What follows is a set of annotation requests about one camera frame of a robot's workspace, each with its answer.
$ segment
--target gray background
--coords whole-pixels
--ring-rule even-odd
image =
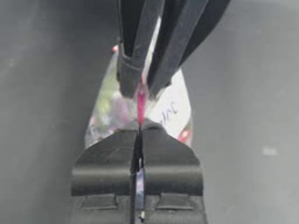
[[[233,0],[184,64],[212,224],[299,223],[299,2]],[[64,223],[111,0],[0,1],[0,221]]]

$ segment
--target gray surface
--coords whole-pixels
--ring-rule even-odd
[[[298,21],[297,0],[233,0],[186,63],[214,224],[299,223]],[[3,0],[0,27],[0,219],[64,223],[115,2]]]

